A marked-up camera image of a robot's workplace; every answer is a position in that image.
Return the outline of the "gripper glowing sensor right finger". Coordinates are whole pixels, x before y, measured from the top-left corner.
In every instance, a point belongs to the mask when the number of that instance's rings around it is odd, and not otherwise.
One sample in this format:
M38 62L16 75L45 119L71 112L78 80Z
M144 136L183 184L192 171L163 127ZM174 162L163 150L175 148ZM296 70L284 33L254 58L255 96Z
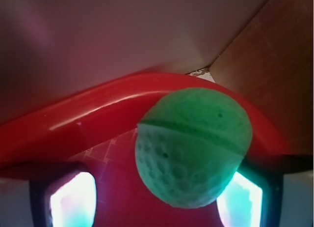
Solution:
M225 227L312 227L311 155L245 158L216 200Z

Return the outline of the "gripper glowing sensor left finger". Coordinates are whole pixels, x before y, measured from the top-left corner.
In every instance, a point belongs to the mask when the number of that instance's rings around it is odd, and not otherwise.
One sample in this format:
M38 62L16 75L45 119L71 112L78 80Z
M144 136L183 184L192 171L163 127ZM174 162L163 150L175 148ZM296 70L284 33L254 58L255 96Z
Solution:
M95 177L82 162L21 163L0 170L2 227L92 227Z

